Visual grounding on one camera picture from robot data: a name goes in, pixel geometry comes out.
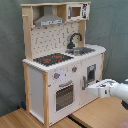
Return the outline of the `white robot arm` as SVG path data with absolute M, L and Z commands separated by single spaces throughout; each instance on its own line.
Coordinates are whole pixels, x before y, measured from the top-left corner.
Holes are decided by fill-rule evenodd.
M 128 79 L 118 83 L 113 79 L 105 79 L 87 87 L 90 94 L 100 98 L 116 97 L 121 100 L 122 106 L 128 110 Z

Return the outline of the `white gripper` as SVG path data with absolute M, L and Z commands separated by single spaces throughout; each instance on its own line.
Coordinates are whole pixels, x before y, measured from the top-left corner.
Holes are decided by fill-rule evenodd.
M 105 98 L 110 96 L 110 88 L 114 84 L 113 80 L 105 79 L 97 82 L 93 85 L 87 87 L 90 94 L 95 95 L 100 98 Z

